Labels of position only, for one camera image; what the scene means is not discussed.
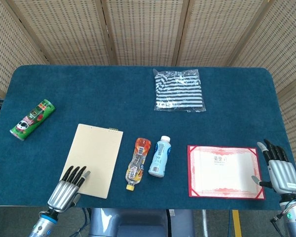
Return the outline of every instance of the blue milk bottle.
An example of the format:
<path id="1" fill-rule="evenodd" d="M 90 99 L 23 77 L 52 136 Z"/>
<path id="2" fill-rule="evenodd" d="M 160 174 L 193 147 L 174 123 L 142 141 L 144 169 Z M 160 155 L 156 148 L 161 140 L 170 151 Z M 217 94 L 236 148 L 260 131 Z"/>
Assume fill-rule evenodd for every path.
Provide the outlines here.
<path id="1" fill-rule="evenodd" d="M 166 163 L 168 160 L 168 155 L 171 151 L 170 137 L 162 136 L 160 141 L 157 142 L 155 153 L 148 170 L 148 173 L 162 178 L 166 169 Z"/>

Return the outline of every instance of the blue ring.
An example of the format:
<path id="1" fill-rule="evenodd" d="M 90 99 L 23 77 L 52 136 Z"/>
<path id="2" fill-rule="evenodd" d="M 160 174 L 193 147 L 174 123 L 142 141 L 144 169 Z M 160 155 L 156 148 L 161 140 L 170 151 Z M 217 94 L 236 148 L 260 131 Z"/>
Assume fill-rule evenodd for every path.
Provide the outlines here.
<path id="1" fill-rule="evenodd" d="M 46 220 L 51 221 L 51 222 L 54 223 L 54 224 L 57 224 L 57 221 L 54 220 L 54 219 L 52 219 L 52 218 L 50 218 L 49 216 L 41 215 L 41 218 L 44 218 L 44 219 L 46 219 Z"/>

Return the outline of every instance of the robotic hand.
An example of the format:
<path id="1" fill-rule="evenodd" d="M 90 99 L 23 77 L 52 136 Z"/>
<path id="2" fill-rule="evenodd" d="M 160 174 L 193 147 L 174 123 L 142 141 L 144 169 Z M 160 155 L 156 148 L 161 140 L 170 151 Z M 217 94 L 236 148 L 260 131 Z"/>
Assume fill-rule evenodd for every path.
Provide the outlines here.
<path id="1" fill-rule="evenodd" d="M 34 225 L 29 237 L 48 237 L 54 226 L 57 224 L 58 214 L 75 206 L 79 201 L 80 194 L 77 194 L 77 192 L 90 174 L 90 171 L 87 171 L 82 175 L 86 166 L 84 166 L 79 172 L 78 170 L 80 167 L 78 166 L 71 173 L 73 168 L 74 167 L 71 166 L 57 184 L 47 202 L 49 210 L 40 212 L 40 214 L 42 214 L 39 216 L 39 220 Z"/>
<path id="2" fill-rule="evenodd" d="M 258 142 L 265 158 L 271 181 L 260 181 L 256 176 L 252 176 L 253 181 L 262 186 L 273 189 L 281 196 L 281 213 L 271 219 L 271 223 L 276 231 L 281 234 L 276 225 L 276 221 L 284 216 L 285 225 L 290 237 L 296 237 L 296 170 L 287 159 L 283 148 L 274 146 L 266 139 L 266 146 Z"/>

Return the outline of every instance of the striped clothing in bag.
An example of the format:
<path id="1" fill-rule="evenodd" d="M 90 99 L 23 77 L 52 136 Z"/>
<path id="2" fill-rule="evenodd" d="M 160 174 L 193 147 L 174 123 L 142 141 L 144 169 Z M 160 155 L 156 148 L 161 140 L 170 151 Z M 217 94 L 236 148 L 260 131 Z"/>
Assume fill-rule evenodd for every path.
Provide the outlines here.
<path id="1" fill-rule="evenodd" d="M 198 70 L 183 72 L 153 70 L 156 103 L 154 110 L 205 111 Z"/>

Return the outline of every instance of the green snack can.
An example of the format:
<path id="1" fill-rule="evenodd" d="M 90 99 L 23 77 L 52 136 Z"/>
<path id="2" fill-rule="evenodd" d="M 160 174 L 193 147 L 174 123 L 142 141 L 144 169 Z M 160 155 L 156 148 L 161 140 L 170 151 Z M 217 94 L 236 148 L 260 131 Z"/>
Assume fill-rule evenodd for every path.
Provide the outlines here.
<path id="1" fill-rule="evenodd" d="M 10 132 L 20 140 L 24 141 L 31 132 L 35 130 L 52 112 L 55 106 L 48 100 L 40 102 L 28 115 L 26 115 Z"/>

